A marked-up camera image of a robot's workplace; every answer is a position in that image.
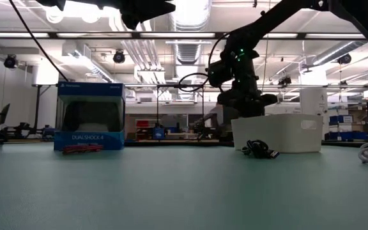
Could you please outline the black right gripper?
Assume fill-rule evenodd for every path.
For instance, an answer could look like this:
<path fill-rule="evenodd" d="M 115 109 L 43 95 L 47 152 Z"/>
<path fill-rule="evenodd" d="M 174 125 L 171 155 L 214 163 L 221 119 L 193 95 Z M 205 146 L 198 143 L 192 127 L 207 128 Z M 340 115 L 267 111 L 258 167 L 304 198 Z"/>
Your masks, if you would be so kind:
<path fill-rule="evenodd" d="M 231 89 L 221 92 L 218 102 L 236 109 L 243 118 L 263 116 L 265 107 L 277 103 L 277 96 L 264 94 L 257 86 L 253 59 L 259 54 L 239 48 L 226 59 L 221 81 L 231 80 Z"/>

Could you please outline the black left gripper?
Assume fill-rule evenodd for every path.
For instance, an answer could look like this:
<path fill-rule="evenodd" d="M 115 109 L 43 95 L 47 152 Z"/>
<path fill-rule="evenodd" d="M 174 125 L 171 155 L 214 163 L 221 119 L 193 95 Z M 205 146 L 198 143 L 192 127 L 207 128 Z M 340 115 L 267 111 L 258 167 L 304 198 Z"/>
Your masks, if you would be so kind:
<path fill-rule="evenodd" d="M 103 10 L 105 7 L 120 11 L 123 23 L 129 29 L 136 29 L 141 20 L 149 20 L 175 11 L 171 0 L 35 0 L 43 6 L 58 7 L 63 11 L 69 1 L 90 4 Z"/>

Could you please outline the white plastic bin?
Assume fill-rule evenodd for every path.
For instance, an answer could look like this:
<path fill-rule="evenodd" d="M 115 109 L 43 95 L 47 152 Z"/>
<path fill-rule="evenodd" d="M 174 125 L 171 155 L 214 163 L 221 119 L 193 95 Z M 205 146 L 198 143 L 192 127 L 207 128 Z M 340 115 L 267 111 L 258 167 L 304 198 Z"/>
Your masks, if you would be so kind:
<path fill-rule="evenodd" d="M 280 153 L 315 153 L 321 150 L 323 117 L 309 114 L 274 114 L 231 121 L 234 148 L 260 140 Z"/>

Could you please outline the white box unit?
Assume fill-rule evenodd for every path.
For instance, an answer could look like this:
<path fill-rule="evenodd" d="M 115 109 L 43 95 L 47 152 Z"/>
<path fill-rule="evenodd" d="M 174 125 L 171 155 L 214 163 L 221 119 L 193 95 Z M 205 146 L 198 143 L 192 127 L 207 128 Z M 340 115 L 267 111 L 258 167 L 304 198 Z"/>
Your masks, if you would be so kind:
<path fill-rule="evenodd" d="M 59 73 L 48 61 L 33 67 L 33 84 L 55 85 L 58 81 Z"/>

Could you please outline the green table mat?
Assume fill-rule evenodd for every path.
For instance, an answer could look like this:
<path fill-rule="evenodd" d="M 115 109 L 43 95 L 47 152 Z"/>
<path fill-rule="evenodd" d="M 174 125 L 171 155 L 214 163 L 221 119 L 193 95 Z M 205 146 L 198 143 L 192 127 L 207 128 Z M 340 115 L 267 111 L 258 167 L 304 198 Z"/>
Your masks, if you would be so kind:
<path fill-rule="evenodd" d="M 0 146 L 0 230 L 368 230 L 355 148 L 249 158 L 162 146 L 64 156 Z"/>

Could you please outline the blue DualShock controller box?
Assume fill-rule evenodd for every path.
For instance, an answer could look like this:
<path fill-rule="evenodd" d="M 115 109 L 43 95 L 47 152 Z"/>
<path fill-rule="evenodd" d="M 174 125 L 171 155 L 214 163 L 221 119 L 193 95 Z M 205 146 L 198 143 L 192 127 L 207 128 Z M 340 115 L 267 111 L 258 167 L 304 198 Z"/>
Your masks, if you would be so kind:
<path fill-rule="evenodd" d="M 125 85 L 60 82 L 57 84 L 54 149 L 97 144 L 122 150 L 125 141 Z"/>

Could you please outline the black machinery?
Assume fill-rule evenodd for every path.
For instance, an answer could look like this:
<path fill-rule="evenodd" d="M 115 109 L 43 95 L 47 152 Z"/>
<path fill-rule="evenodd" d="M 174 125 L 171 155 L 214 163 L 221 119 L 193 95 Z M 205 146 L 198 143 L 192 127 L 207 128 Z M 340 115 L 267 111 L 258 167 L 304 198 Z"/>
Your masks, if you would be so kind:
<path fill-rule="evenodd" d="M 17 126 L 6 126 L 1 131 L 9 139 L 41 139 L 50 141 L 54 139 L 56 129 L 49 125 L 45 125 L 43 128 L 35 128 L 31 127 L 29 123 L 21 122 Z"/>

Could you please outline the silver ventilation duct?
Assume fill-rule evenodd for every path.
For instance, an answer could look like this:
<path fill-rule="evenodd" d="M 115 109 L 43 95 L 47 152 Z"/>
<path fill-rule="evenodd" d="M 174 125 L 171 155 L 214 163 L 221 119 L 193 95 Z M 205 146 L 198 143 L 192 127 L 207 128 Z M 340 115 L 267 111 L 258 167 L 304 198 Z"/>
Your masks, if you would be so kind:
<path fill-rule="evenodd" d="M 176 9 L 169 14 L 170 28 L 175 32 L 200 32 L 208 27 L 212 0 L 172 0 Z M 200 40 L 187 40 L 174 44 L 179 63 L 192 65 L 201 54 Z"/>

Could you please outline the black frame stand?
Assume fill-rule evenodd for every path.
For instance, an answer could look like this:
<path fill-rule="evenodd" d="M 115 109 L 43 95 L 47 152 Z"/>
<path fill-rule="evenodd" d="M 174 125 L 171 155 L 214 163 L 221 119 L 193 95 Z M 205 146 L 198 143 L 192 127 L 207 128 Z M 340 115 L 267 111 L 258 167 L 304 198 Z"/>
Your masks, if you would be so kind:
<path fill-rule="evenodd" d="M 198 104 L 198 91 L 201 90 L 201 98 L 202 98 L 202 126 L 204 127 L 204 86 L 202 84 L 181 84 L 181 83 L 177 83 L 177 84 L 157 84 L 156 85 L 157 88 L 157 94 L 156 94 L 156 99 L 157 99 L 157 113 L 156 113 L 156 124 L 155 126 L 157 128 L 160 128 L 160 118 L 159 118 L 159 97 L 160 95 L 163 94 L 163 92 L 160 92 L 160 88 L 165 88 L 165 89 L 169 89 L 169 88 L 175 88 L 177 90 L 182 90 L 186 93 L 193 93 L 194 94 L 194 102 L 193 104 Z"/>

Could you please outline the black overhead frame bar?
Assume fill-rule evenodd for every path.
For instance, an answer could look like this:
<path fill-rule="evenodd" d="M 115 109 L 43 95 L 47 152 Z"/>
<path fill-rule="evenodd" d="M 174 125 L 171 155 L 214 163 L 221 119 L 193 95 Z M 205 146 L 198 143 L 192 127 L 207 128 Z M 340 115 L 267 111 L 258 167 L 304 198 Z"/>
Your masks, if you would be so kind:
<path fill-rule="evenodd" d="M 76 40 L 217 40 L 221 36 L 227 37 L 222 32 L 35 32 L 38 39 L 76 39 Z M 0 39 L 30 39 L 31 35 L 26 32 L 0 31 Z M 263 36 L 269 40 L 365 40 L 360 33 L 268 33 Z"/>

